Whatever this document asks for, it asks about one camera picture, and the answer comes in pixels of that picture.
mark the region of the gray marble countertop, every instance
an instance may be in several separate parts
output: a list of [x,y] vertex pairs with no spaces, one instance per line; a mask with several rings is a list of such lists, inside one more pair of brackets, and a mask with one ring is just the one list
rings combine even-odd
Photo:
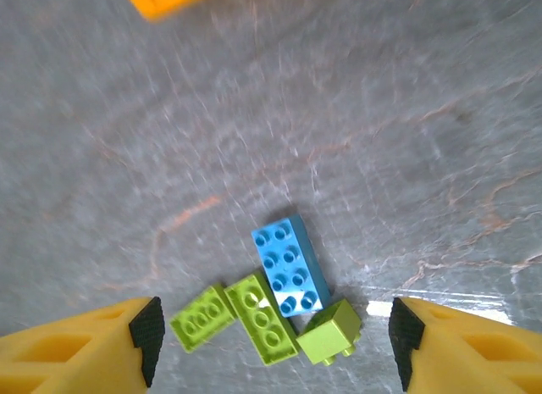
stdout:
[[[363,317],[264,367],[168,330],[152,393],[398,393],[393,296],[542,331],[542,0],[0,0],[0,335],[128,297],[170,317],[299,212]],[[302,327],[306,319],[298,319]]]

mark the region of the green 2x3 lego brick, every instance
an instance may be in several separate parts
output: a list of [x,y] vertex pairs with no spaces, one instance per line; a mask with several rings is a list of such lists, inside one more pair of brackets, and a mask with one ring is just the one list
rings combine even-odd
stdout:
[[297,343],[312,364],[335,361],[335,355],[350,356],[356,351],[362,320],[354,308],[343,299],[312,317]]
[[263,364],[269,366],[296,356],[296,333],[282,317],[263,273],[257,272],[226,288]]
[[209,286],[170,321],[171,329],[188,353],[235,322],[235,312],[220,284]]

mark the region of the blue lego brick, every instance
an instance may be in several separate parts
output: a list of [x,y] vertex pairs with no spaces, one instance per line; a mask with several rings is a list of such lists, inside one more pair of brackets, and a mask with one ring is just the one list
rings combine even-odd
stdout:
[[252,239],[284,317],[329,304],[329,288],[299,214],[253,231]]

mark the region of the green 2x2 lego brick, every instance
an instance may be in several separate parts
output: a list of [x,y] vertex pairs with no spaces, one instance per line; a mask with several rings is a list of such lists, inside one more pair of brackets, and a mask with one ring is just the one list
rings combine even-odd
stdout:
[[361,337],[361,326],[362,320],[343,299],[314,315],[297,343],[312,364],[329,366],[337,353],[350,356],[356,351],[354,343]]
[[296,333],[280,314],[261,272],[249,275],[225,291],[263,364],[269,366],[299,353]]
[[186,352],[191,353],[233,324],[235,318],[224,288],[214,284],[178,312],[169,325]]

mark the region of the black rubber pad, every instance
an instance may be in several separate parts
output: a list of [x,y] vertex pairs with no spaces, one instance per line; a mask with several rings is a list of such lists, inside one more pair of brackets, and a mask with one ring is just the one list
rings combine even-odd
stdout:
[[140,347],[143,352],[141,372],[147,387],[150,387],[166,333],[160,298],[154,297],[128,326],[134,347]]
[[388,333],[404,392],[412,378],[412,350],[420,348],[424,329],[422,320],[400,298],[394,298]]

